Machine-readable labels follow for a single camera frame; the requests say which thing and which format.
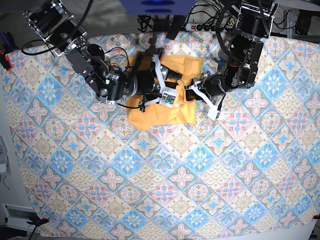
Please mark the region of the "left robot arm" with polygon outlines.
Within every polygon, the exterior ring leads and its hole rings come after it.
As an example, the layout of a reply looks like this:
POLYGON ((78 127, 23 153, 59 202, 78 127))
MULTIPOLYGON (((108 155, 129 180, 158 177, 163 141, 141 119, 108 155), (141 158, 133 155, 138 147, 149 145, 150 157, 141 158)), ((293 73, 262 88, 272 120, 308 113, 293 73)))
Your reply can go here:
POLYGON ((215 33, 220 49, 227 56, 226 66, 218 73, 202 73, 185 87, 187 101, 218 97, 255 85, 263 39, 270 36, 274 14, 278 8, 273 0, 223 0, 215 16, 206 22, 187 23, 187 31, 215 33))

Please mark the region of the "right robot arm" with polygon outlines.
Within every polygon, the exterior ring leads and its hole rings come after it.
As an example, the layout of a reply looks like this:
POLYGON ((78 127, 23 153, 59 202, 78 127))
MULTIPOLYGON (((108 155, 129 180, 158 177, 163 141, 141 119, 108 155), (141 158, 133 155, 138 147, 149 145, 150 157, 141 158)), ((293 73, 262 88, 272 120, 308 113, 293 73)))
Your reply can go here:
POLYGON ((152 55, 148 69, 140 69, 145 56, 140 53, 131 70, 122 71, 106 61, 105 52, 99 45, 86 40, 84 20, 75 20, 60 0, 46 0, 38 9, 25 10, 22 14, 42 41, 66 56, 100 103, 119 105, 121 100, 141 96, 137 108, 142 112, 152 104, 174 106, 178 91, 175 84, 166 80, 168 77, 179 80, 182 74, 161 64, 162 48, 152 55))

